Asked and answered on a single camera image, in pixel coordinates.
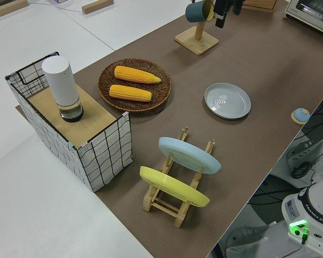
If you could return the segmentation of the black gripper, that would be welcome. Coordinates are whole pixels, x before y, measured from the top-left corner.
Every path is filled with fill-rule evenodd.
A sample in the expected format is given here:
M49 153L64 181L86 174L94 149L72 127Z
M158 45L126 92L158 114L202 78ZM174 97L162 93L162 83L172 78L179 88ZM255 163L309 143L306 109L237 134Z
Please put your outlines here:
M216 0L214 4L214 9L216 10L216 27L224 27L226 16L228 14L228 9L233 6L233 14L239 15L242 10L242 4L244 0Z

